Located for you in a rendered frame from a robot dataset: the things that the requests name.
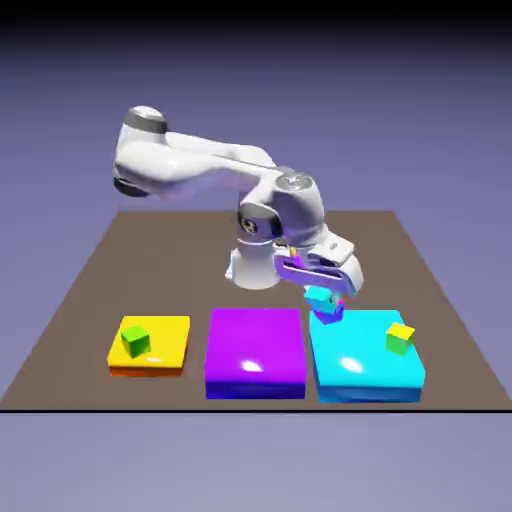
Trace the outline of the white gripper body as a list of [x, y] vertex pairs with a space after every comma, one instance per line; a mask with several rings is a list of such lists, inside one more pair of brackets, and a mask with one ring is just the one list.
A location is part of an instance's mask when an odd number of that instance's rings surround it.
[[274, 266], [280, 278], [304, 287], [317, 286], [341, 295], [355, 296], [364, 284], [360, 263], [351, 254], [341, 265], [298, 264], [284, 248], [275, 248]]

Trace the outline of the small yellow cube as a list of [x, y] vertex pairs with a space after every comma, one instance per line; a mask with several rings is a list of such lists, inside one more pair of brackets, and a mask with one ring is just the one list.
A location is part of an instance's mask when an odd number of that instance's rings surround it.
[[414, 334], [415, 329], [413, 327], [393, 323], [386, 331], [386, 349], [404, 356], [413, 345]]

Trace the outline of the small green cube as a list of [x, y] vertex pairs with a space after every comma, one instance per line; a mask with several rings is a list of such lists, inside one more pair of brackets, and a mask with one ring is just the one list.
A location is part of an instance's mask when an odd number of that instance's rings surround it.
[[132, 359], [151, 351], [150, 333], [140, 324], [123, 328], [121, 341], [126, 353]]

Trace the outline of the large cyan box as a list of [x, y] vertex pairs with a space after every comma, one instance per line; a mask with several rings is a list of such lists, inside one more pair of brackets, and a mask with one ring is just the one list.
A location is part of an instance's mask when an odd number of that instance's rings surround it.
[[336, 322], [309, 314], [318, 401], [414, 403], [425, 369], [414, 346], [403, 355], [386, 348], [387, 331], [403, 322], [397, 310], [347, 310]]

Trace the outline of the large purple box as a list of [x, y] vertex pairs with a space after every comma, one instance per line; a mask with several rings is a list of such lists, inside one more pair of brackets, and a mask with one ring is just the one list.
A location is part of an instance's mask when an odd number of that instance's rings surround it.
[[306, 381], [297, 309], [212, 311], [204, 361], [208, 399], [303, 399]]

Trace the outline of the large yellow box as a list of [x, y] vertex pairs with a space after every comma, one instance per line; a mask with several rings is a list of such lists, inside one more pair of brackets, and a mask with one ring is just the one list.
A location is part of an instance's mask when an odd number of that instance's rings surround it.
[[[121, 341], [121, 330], [140, 324], [150, 333], [151, 351], [132, 359]], [[179, 376], [184, 368], [191, 326], [189, 316], [124, 316], [107, 356], [111, 376]]]

